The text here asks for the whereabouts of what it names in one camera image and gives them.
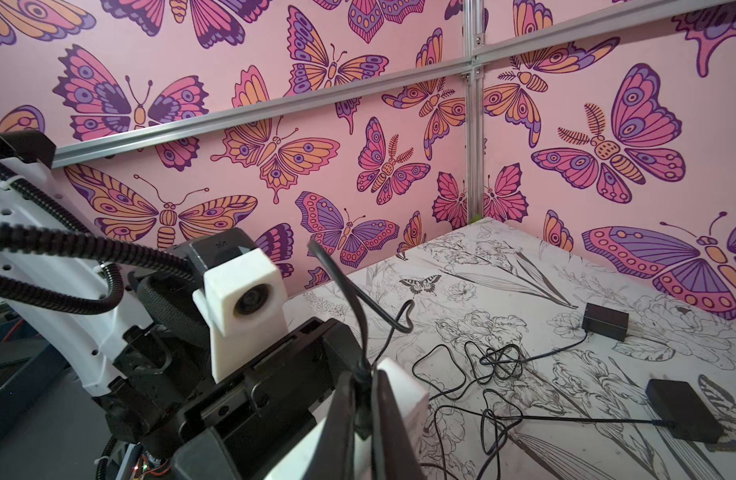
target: butterfly antenna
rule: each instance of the butterfly antenna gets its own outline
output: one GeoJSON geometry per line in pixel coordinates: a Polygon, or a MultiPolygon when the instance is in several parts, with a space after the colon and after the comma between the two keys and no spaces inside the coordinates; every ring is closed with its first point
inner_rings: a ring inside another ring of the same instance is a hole
{"type": "Polygon", "coordinates": [[[712,220],[712,223],[709,224],[709,236],[712,236],[712,227],[714,226],[714,223],[718,221],[720,218],[723,218],[724,216],[728,215],[728,212],[720,212],[718,214],[718,218],[712,220]]]}
{"type": "Polygon", "coordinates": [[[294,131],[290,132],[290,134],[286,135],[285,137],[282,137],[281,140],[285,140],[286,138],[290,137],[291,135],[295,134],[297,131],[299,131],[299,128],[296,127],[294,131]]]}
{"type": "Polygon", "coordinates": [[[161,201],[162,203],[164,203],[164,204],[166,204],[166,203],[167,203],[167,202],[166,202],[165,200],[163,200],[163,199],[162,199],[162,198],[160,197],[160,191],[158,191],[158,188],[157,188],[157,187],[155,187],[154,185],[150,184],[150,183],[149,183],[149,182],[147,181],[147,179],[146,179],[146,178],[143,178],[143,177],[142,177],[141,175],[139,175],[139,174],[135,174],[135,175],[133,176],[133,178],[135,178],[136,180],[143,180],[143,181],[147,182],[147,183],[149,184],[149,186],[150,186],[150,187],[154,188],[154,192],[155,192],[155,193],[157,194],[157,196],[158,196],[158,200],[160,200],[160,201],[161,201]]]}
{"type": "Polygon", "coordinates": [[[174,206],[176,206],[176,205],[181,205],[181,204],[182,204],[183,202],[185,202],[185,201],[186,201],[187,197],[189,197],[189,196],[190,196],[190,195],[192,195],[192,194],[196,194],[197,192],[209,192],[209,191],[210,191],[210,188],[208,188],[208,187],[205,187],[205,188],[200,188],[200,190],[192,190],[191,192],[189,192],[188,194],[186,194],[186,195],[184,196],[184,198],[182,198],[182,199],[181,199],[181,201],[180,201],[179,203],[177,203],[177,204],[174,204],[174,206]]]}
{"type": "Polygon", "coordinates": [[[677,226],[677,225],[670,225],[670,224],[668,224],[667,222],[659,222],[658,224],[659,224],[659,225],[664,225],[664,226],[672,226],[673,228],[677,228],[677,229],[680,229],[680,230],[682,230],[683,232],[685,232],[686,234],[689,234],[689,235],[691,235],[691,236],[692,236],[693,238],[696,238],[696,236],[695,236],[695,235],[693,235],[693,234],[692,234],[691,232],[689,232],[688,230],[686,230],[686,229],[685,229],[685,228],[683,228],[682,226],[677,226]]]}

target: floral line drawing surface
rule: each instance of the floral line drawing surface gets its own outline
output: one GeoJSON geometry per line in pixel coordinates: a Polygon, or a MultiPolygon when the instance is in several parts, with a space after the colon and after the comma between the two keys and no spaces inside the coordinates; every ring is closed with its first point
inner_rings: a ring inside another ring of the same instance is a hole
{"type": "MultiPolygon", "coordinates": [[[[388,312],[397,312],[412,297],[401,280],[421,282],[440,275],[433,283],[436,295],[422,289],[414,297],[414,331],[394,336],[386,350],[386,356],[404,370],[410,372],[416,360],[443,343],[452,349],[452,357],[439,349],[442,353],[434,352],[417,371],[439,388],[451,388],[462,382],[462,372],[452,360],[467,366],[464,374],[468,380],[473,378],[464,350],[468,341],[493,348],[515,343],[526,356],[566,346],[583,338],[581,318],[589,301],[628,312],[631,331],[637,336],[615,343],[593,334],[573,350],[527,364],[518,379],[491,381],[483,388],[503,394],[526,414],[654,418],[644,394],[648,380],[685,380],[706,398],[728,432],[721,444],[709,446],[674,440],[665,430],[651,426],[525,421],[509,433],[501,452],[503,478],[627,480],[643,474],[655,480],[736,478],[736,326],[497,220],[481,220],[404,253],[406,260],[393,256],[349,275],[388,312]],[[562,292],[562,298],[574,298],[578,307],[563,305],[548,284],[529,277],[517,253],[527,260],[526,268],[533,265],[562,292]],[[457,275],[468,269],[520,282],[512,274],[514,269],[559,301],[537,301],[523,292],[451,275],[446,268],[455,268],[457,275]]],[[[333,317],[356,330],[350,308],[333,283],[292,301],[309,307],[297,309],[298,322],[312,315],[333,317]]],[[[369,315],[369,322],[373,360],[390,328],[377,316],[369,315]]],[[[495,395],[484,396],[483,388],[471,388],[455,405],[474,412],[488,406],[500,415],[514,413],[495,395]]],[[[430,403],[422,426],[420,459],[440,465],[445,458],[454,475],[475,480],[484,459],[480,419],[443,407],[435,424],[434,411],[448,404],[444,398],[430,403]]],[[[492,428],[486,435],[492,437],[492,428]]],[[[425,468],[425,474],[443,478],[430,468],[425,468]]],[[[492,466],[484,478],[495,475],[492,466]]]]}

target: orange butterfly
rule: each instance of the orange butterfly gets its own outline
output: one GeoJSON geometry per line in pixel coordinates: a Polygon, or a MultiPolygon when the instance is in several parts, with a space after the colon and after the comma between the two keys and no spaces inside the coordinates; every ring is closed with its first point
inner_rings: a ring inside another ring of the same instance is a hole
{"type": "MultiPolygon", "coordinates": [[[[416,67],[440,63],[442,61],[442,30],[438,28],[426,40],[416,56],[416,67]]],[[[384,103],[394,108],[411,108],[424,101],[419,110],[419,116],[425,117],[430,113],[430,121],[424,131],[424,154],[428,160],[432,159],[432,144],[438,138],[443,138],[450,132],[450,127],[459,127],[466,121],[466,104],[463,98],[446,98],[456,91],[444,90],[446,80],[434,78],[407,87],[396,97],[382,95],[384,103]]]]}
{"type": "MultiPolygon", "coordinates": [[[[246,72],[240,73],[240,82],[235,85],[234,107],[257,104],[268,101],[267,86],[258,69],[251,65],[246,72]]],[[[339,142],[327,138],[301,138],[280,146],[283,140],[277,130],[283,116],[277,120],[275,135],[272,136],[272,119],[254,121],[245,125],[228,128],[224,132],[224,146],[227,151],[223,155],[211,155],[213,161],[229,158],[232,163],[240,163],[244,167],[259,165],[262,180],[267,188],[274,190],[273,202],[278,204],[277,191],[296,185],[299,175],[308,175],[328,165],[339,150],[339,142]]]]}
{"type": "MultiPolygon", "coordinates": [[[[552,12],[543,4],[536,3],[536,0],[513,0],[512,16],[516,37],[552,26],[552,12]]],[[[498,79],[517,79],[520,83],[498,84],[486,88],[483,92],[483,113],[492,117],[506,113],[505,120],[509,123],[523,125],[528,129],[528,145],[534,148],[542,133],[542,118],[536,104],[520,84],[536,92],[547,91],[549,86],[535,73],[521,71],[522,66],[525,65],[527,70],[547,74],[576,72],[609,54],[618,43],[619,38],[613,37],[586,51],[570,42],[510,57],[512,69],[517,72],[502,72],[498,79]]]]}
{"type": "MultiPolygon", "coordinates": [[[[240,220],[250,215],[257,204],[255,197],[231,195],[203,202],[177,214],[176,207],[190,194],[209,191],[208,188],[202,188],[186,194],[178,204],[163,201],[158,192],[158,198],[163,202],[163,209],[158,211],[133,189],[100,170],[77,164],[64,167],[64,173],[94,210],[102,215],[108,215],[94,220],[94,224],[104,235],[116,240],[135,242],[149,233],[160,220],[158,248],[163,249],[174,244],[176,238],[174,226],[177,220],[180,220],[178,226],[184,238],[191,240],[233,228],[240,220]]],[[[133,177],[144,180],[138,175],[133,177]]]]}

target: purple butterfly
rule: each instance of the purple butterfly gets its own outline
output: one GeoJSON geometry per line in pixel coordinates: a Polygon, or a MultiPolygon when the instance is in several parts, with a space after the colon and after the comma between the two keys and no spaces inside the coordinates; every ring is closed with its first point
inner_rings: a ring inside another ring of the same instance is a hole
{"type": "Polygon", "coordinates": [[[304,285],[304,288],[312,288],[321,283],[330,282],[330,277],[323,270],[322,266],[318,266],[315,270],[307,270],[306,272],[310,274],[310,282],[304,285]]]}
{"type": "MultiPolygon", "coordinates": [[[[608,258],[616,269],[640,278],[653,277],[654,286],[661,292],[678,300],[696,305],[726,320],[736,318],[736,299],[727,283],[736,289],[736,269],[728,264],[728,255],[718,247],[713,238],[712,226],[709,235],[696,237],[696,243],[704,248],[706,255],[717,264],[722,278],[696,247],[670,235],[632,228],[630,226],[606,226],[584,232],[584,247],[595,254],[608,258]]],[[[673,226],[661,222],[661,225],[673,226]]],[[[736,255],[736,228],[728,236],[728,251],[736,255]]]]}
{"type": "Polygon", "coordinates": [[[397,140],[399,135],[390,139],[390,158],[386,158],[387,149],[384,143],[384,132],[376,117],[368,120],[366,126],[366,146],[360,153],[357,162],[367,171],[357,176],[357,189],[364,192],[371,187],[371,193],[379,191],[376,197],[378,205],[384,205],[392,200],[392,191],[402,195],[411,188],[411,183],[424,178],[430,172],[428,164],[405,164],[413,156],[413,148],[397,155],[397,140]]]}
{"type": "MultiPolygon", "coordinates": [[[[315,0],[315,3],[325,10],[333,10],[341,0],[315,0]]],[[[409,13],[421,13],[423,10],[424,0],[352,0],[346,19],[352,31],[370,43],[384,24],[384,18],[402,23],[409,13]]]]}
{"type": "Polygon", "coordinates": [[[341,250],[341,263],[357,268],[368,250],[381,250],[384,244],[397,238],[397,225],[386,220],[368,220],[359,225],[344,218],[339,209],[322,195],[302,192],[296,200],[301,210],[301,225],[312,233],[312,240],[322,245],[329,255],[341,250]]]}
{"type": "Polygon", "coordinates": [[[644,184],[641,169],[656,178],[676,182],[685,176],[685,163],[679,152],[658,147],[680,135],[682,122],[658,102],[661,80],[646,64],[636,64],[624,77],[616,94],[611,112],[613,136],[622,148],[602,136],[605,114],[595,104],[586,104],[587,124],[592,137],[565,128],[558,129],[560,139],[574,145],[590,144],[600,160],[610,160],[610,167],[598,164],[595,157],[576,148],[550,148],[531,155],[531,159],[545,170],[560,173],[575,188],[597,184],[598,193],[617,204],[628,204],[632,192],[616,171],[636,184],[644,184]]]}
{"type": "MultiPolygon", "coordinates": [[[[387,57],[368,54],[340,64],[341,55],[336,58],[334,44],[330,44],[334,50],[330,56],[312,22],[293,5],[288,6],[288,25],[288,52],[297,63],[290,71],[290,89],[286,97],[377,77],[390,63],[387,57]]],[[[345,118],[350,124],[350,135],[354,129],[352,116],[359,104],[359,97],[336,102],[336,116],[345,118]]]]}
{"type": "Polygon", "coordinates": [[[294,273],[291,264],[278,264],[282,260],[288,260],[294,254],[294,231],[288,224],[278,224],[264,232],[256,244],[280,269],[283,278],[294,273]]]}
{"type": "MultiPolygon", "coordinates": [[[[219,0],[232,13],[247,23],[256,22],[269,7],[270,0],[219,0]]],[[[171,13],[176,23],[182,23],[191,9],[192,24],[198,42],[210,48],[218,42],[230,45],[243,43],[245,30],[237,19],[214,0],[171,0],[171,13]]],[[[102,0],[102,8],[115,18],[129,18],[150,37],[160,32],[165,12],[164,0],[102,0]]]]}
{"type": "Polygon", "coordinates": [[[696,70],[700,77],[709,74],[709,57],[728,38],[736,37],[736,2],[697,10],[672,17],[676,32],[685,32],[686,40],[699,42],[696,70]]]}

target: pink butterfly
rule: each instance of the pink butterfly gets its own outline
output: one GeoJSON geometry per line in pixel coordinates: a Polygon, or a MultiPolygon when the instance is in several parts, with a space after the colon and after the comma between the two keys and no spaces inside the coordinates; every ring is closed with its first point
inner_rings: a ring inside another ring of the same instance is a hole
{"type": "MultiPolygon", "coordinates": [[[[315,3],[325,10],[333,10],[341,0],[315,0],[315,3]]],[[[352,0],[346,19],[352,31],[370,43],[384,24],[384,18],[402,23],[409,13],[421,13],[423,10],[424,0],[352,0]]]]}
{"type": "Polygon", "coordinates": [[[445,172],[437,175],[437,191],[440,196],[432,204],[432,215],[438,222],[450,222],[453,229],[466,225],[466,190],[459,193],[456,178],[445,172]]]}
{"type": "Polygon", "coordinates": [[[368,250],[381,250],[386,242],[397,238],[397,225],[386,220],[367,220],[355,225],[363,217],[352,221],[347,212],[348,221],[344,224],[339,209],[322,195],[302,192],[296,206],[301,210],[301,225],[313,234],[311,239],[329,255],[341,250],[344,265],[357,268],[368,250]]]}
{"type": "MultiPolygon", "coordinates": [[[[716,264],[722,278],[696,247],[674,236],[645,228],[596,228],[582,234],[584,248],[603,255],[623,274],[653,278],[653,285],[661,292],[720,318],[733,320],[736,318],[736,299],[728,285],[736,289],[736,269],[729,264],[728,255],[718,246],[718,240],[712,237],[714,222],[726,215],[726,212],[720,212],[709,227],[709,235],[696,237],[677,227],[693,236],[696,243],[704,248],[704,253],[716,264]]],[[[665,222],[661,225],[674,226],[665,222]]],[[[728,236],[727,250],[736,255],[736,228],[728,236]]]]}
{"type": "Polygon", "coordinates": [[[405,164],[413,156],[413,148],[397,154],[397,140],[399,135],[395,135],[390,139],[390,158],[386,158],[387,149],[384,144],[384,132],[381,124],[376,117],[368,120],[366,126],[366,146],[357,159],[360,166],[368,171],[357,176],[357,189],[364,192],[371,187],[371,193],[379,190],[376,197],[378,205],[384,205],[392,200],[392,191],[398,195],[402,195],[411,187],[411,183],[424,178],[430,172],[430,166],[427,164],[405,164]]]}
{"type": "Polygon", "coordinates": [[[501,222],[516,220],[522,223],[522,218],[528,215],[528,202],[526,196],[517,191],[521,176],[520,164],[512,164],[498,172],[493,188],[486,185],[487,192],[482,196],[486,216],[501,222]]]}
{"type": "MultiPolygon", "coordinates": [[[[441,61],[442,30],[436,28],[416,56],[416,67],[437,64],[441,61]]],[[[432,159],[432,144],[435,140],[448,135],[451,126],[459,127],[466,121],[464,98],[448,98],[456,91],[450,88],[445,90],[445,85],[444,78],[433,78],[403,87],[397,96],[388,94],[381,96],[385,104],[394,108],[411,108],[424,102],[419,110],[419,116],[432,114],[424,130],[424,155],[428,160],[432,159]]]]}
{"type": "Polygon", "coordinates": [[[330,277],[328,274],[323,270],[322,266],[318,266],[314,270],[307,270],[308,274],[310,274],[310,282],[304,285],[304,288],[312,288],[313,286],[318,286],[321,283],[330,282],[330,277]]]}
{"type": "MultiPolygon", "coordinates": [[[[230,45],[243,43],[245,30],[232,13],[246,21],[256,22],[269,7],[269,0],[171,0],[171,13],[176,23],[182,23],[191,7],[192,24],[198,42],[203,48],[210,48],[217,42],[230,45]]],[[[165,12],[164,0],[102,0],[102,8],[115,18],[129,18],[136,22],[150,37],[160,32],[165,12]]]]}
{"type": "MultiPolygon", "coordinates": [[[[574,145],[590,144],[600,160],[610,160],[611,166],[636,184],[644,184],[641,168],[667,182],[676,182],[685,176],[685,163],[679,152],[657,147],[680,135],[682,122],[658,102],[661,80],[646,64],[636,64],[624,77],[614,101],[612,117],[616,140],[633,148],[625,148],[626,155],[613,141],[602,136],[605,114],[595,104],[586,104],[587,122],[593,137],[584,133],[558,128],[560,139],[574,145]]],[[[575,148],[550,148],[531,155],[536,165],[560,173],[575,188],[597,184],[598,193],[617,204],[628,204],[632,192],[621,177],[606,163],[600,163],[592,154],[575,148]]]]}
{"type": "MultiPolygon", "coordinates": [[[[240,83],[234,86],[234,107],[244,107],[268,101],[267,85],[258,69],[251,65],[246,72],[240,73],[240,83]]],[[[299,175],[308,175],[328,165],[339,150],[339,142],[327,138],[301,138],[282,144],[283,140],[295,134],[294,129],[288,137],[280,138],[281,115],[277,119],[274,136],[272,135],[272,118],[238,125],[224,131],[223,155],[211,155],[213,161],[229,158],[232,163],[240,163],[244,167],[258,165],[260,178],[267,182],[267,188],[274,190],[273,202],[280,202],[278,190],[288,189],[296,185],[299,175]]]]}
{"type": "MultiPolygon", "coordinates": [[[[296,63],[290,71],[290,89],[285,96],[378,77],[390,64],[387,57],[371,54],[340,63],[341,55],[336,58],[334,44],[330,44],[334,54],[329,56],[315,26],[293,5],[288,6],[288,25],[288,52],[296,63]]],[[[354,129],[352,116],[359,104],[360,97],[335,103],[336,116],[344,118],[350,125],[350,135],[354,129]]]]}
{"type": "MultiPolygon", "coordinates": [[[[143,101],[133,95],[130,78],[126,75],[128,90],[131,91],[136,109],[125,97],[122,88],[109,70],[83,47],[73,45],[67,56],[59,59],[64,63],[66,77],[58,78],[53,93],[64,97],[64,105],[72,107],[82,115],[72,116],[72,128],[78,140],[92,140],[128,131],[131,120],[134,129],[144,128],[147,117],[149,126],[164,124],[208,113],[203,100],[208,96],[197,75],[180,78],[163,90],[144,113],[144,103],[149,98],[152,80],[143,101]]],[[[184,171],[198,157],[199,140],[195,137],[182,138],[155,146],[163,165],[184,171]]]]}
{"type": "Polygon", "coordinates": [[[676,32],[699,43],[696,70],[700,77],[709,74],[709,57],[728,38],[736,37],[736,2],[717,5],[672,17],[676,32]]]}

